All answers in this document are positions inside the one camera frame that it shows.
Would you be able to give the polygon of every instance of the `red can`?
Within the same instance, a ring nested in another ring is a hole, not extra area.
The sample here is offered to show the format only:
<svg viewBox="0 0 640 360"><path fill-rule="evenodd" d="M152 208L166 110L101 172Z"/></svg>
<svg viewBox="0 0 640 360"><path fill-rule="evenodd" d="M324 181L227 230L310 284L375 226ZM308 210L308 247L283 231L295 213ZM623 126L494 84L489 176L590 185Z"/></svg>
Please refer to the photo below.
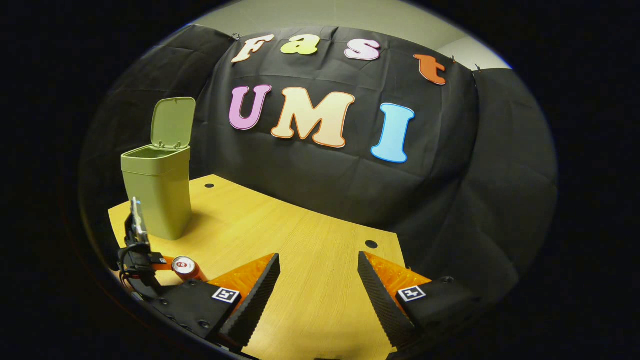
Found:
<svg viewBox="0 0 640 360"><path fill-rule="evenodd" d="M186 256L178 256L173 259L171 268L183 281L187 281L189 279L196 279L200 281L207 280L198 266L198 263Z"/></svg>

